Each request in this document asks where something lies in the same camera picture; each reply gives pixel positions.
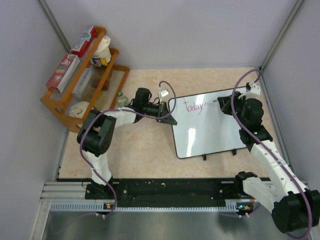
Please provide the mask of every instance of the wooden table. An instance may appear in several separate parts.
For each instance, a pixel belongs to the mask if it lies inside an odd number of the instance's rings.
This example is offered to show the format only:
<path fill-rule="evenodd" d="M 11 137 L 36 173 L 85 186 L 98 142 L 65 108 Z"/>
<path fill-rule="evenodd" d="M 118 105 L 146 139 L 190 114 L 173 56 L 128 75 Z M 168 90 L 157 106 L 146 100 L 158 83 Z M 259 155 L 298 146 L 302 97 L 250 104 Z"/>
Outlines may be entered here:
<path fill-rule="evenodd" d="M 139 87 L 148 88 L 154 99 L 161 80 L 168 81 L 177 97 L 233 88 L 237 80 L 251 67 L 224 68 L 176 68 L 176 69 L 133 69 L 123 87 L 129 99 L 135 97 Z M 121 75 L 115 72 L 109 91 L 115 91 Z M 249 75 L 241 84 L 244 86 L 256 78 Z M 263 96 L 264 116 L 262 124 L 277 141 L 274 128 Z M 77 135 L 70 133 L 60 169 L 60 178 L 90 178 L 91 169 L 79 153 Z M 116 128 L 108 150 L 109 167 L 114 178 L 222 178 L 234 177 L 240 171 L 254 172 L 259 177 L 267 174 L 260 162 L 247 149 L 240 149 L 232 156 L 230 151 L 210 154 L 203 161 L 201 156 L 178 159 L 172 127 L 143 118 L 138 123 Z"/>

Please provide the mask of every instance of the red and white box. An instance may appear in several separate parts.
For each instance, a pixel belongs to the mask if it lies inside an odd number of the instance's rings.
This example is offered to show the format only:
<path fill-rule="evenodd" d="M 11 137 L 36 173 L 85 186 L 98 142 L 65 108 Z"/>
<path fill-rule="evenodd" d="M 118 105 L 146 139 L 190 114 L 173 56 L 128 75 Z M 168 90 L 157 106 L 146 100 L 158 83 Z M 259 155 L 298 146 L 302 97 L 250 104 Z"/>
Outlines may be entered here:
<path fill-rule="evenodd" d="M 81 37 L 78 39 L 78 41 L 76 41 L 73 48 L 71 48 L 71 53 L 78 55 L 79 58 L 82 58 L 86 54 L 86 51 L 88 50 L 93 39 L 96 37 L 97 33 L 98 32 L 95 26 L 90 26 L 81 34 Z"/>
<path fill-rule="evenodd" d="M 46 83 L 46 87 L 48 89 L 57 89 L 60 93 L 62 93 L 79 63 L 80 59 L 77 55 L 68 53 L 64 55 L 59 66 L 56 68 L 49 81 Z"/>

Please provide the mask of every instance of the wooden shelf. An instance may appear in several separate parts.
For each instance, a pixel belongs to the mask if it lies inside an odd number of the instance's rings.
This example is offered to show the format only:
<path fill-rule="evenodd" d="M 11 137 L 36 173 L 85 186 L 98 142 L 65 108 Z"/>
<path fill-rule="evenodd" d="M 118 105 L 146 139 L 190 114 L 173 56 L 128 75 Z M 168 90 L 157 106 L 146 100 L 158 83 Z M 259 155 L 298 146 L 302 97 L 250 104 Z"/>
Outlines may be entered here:
<path fill-rule="evenodd" d="M 76 74 L 74 75 L 74 78 L 70 82 L 67 90 L 63 93 L 63 96 L 61 99 L 53 99 L 51 98 L 52 93 L 55 91 L 54 88 L 50 88 L 46 91 L 44 96 L 40 99 L 41 102 L 71 131 L 74 133 L 78 133 L 80 131 L 79 125 L 82 125 L 87 118 L 90 110 L 94 107 L 94 104 L 99 97 L 99 94 L 101 92 L 102 87 L 104 86 L 107 77 L 111 70 L 115 71 L 122 71 L 124 72 L 124 75 L 122 77 L 122 80 L 120 82 L 120 85 L 117 89 L 117 92 L 115 96 L 113 97 L 112 104 L 110 106 L 110 109 L 113 109 L 116 105 L 116 100 L 117 100 L 117 94 L 122 90 L 123 85 L 125 84 L 125 81 L 127 80 L 130 68 L 127 66 L 122 66 L 115 64 L 116 58 L 119 55 L 119 50 L 116 48 L 110 48 L 110 53 L 111 53 L 111 60 L 108 63 L 107 68 L 105 69 L 104 74 L 102 75 L 102 78 L 100 80 L 100 83 L 96 87 L 96 90 L 91 98 L 91 101 L 89 102 L 89 106 L 87 107 L 83 118 L 76 118 L 72 117 L 66 114 L 66 110 L 68 109 L 72 99 L 73 99 L 73 94 L 72 91 L 75 88 L 77 82 L 79 81 L 79 78 L 81 77 L 82 73 L 84 72 L 85 68 L 89 67 L 90 64 L 90 59 L 96 49 L 98 48 L 99 43 L 101 42 L 103 36 L 106 34 L 107 30 L 104 27 L 101 26 L 95 26 L 97 29 L 98 35 L 96 40 L 92 43 L 92 47 L 89 50 L 88 54 L 82 61 L 80 67 L 77 69 Z"/>

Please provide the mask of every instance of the gray floor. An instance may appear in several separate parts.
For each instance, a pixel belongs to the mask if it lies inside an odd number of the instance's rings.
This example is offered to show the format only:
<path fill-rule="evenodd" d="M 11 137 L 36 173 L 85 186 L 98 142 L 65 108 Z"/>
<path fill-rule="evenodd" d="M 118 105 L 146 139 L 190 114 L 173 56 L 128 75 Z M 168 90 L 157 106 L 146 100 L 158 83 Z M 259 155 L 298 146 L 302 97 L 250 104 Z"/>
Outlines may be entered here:
<path fill-rule="evenodd" d="M 85 216 L 58 235 L 52 234 L 83 212 L 50 212 L 42 240 L 289 240 L 261 207 L 250 218 L 215 212 L 116 212 L 109 218 Z"/>

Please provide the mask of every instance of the gray wall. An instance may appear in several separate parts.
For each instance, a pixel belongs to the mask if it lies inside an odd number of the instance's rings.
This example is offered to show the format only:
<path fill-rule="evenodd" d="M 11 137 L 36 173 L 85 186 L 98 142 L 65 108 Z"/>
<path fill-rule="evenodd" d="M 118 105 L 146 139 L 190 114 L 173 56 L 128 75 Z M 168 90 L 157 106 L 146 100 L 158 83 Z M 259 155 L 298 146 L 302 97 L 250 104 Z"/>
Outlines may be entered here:
<path fill-rule="evenodd" d="M 42 105 L 64 50 L 35 0 L 0 8 L 0 239 L 28 239 L 65 128 Z"/>
<path fill-rule="evenodd" d="M 259 66 L 295 0 L 47 0 L 71 45 L 107 28 L 131 68 Z"/>
<path fill-rule="evenodd" d="M 320 190 L 320 1 L 308 0 L 265 72 L 297 175 Z"/>

